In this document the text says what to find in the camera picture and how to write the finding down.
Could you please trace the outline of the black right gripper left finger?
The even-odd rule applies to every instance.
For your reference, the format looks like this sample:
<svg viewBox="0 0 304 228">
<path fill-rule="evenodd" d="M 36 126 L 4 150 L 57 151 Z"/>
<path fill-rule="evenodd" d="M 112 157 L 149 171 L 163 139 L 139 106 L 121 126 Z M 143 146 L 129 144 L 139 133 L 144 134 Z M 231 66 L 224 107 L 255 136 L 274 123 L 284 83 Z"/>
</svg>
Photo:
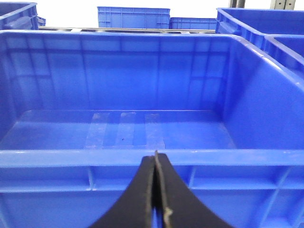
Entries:
<svg viewBox="0 0 304 228">
<path fill-rule="evenodd" d="M 144 156 L 120 198 L 91 228 L 150 228 L 153 211 L 154 156 Z"/>
</svg>

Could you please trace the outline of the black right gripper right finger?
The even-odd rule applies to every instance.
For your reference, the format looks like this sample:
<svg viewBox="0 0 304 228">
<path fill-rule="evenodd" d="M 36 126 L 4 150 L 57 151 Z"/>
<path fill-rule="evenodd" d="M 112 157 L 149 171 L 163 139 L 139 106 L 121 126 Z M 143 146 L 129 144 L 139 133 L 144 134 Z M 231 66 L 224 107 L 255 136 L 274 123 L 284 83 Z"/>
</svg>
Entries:
<svg viewBox="0 0 304 228">
<path fill-rule="evenodd" d="M 168 156 L 155 151 L 154 202 L 162 228 L 230 228 L 187 187 Z"/>
</svg>

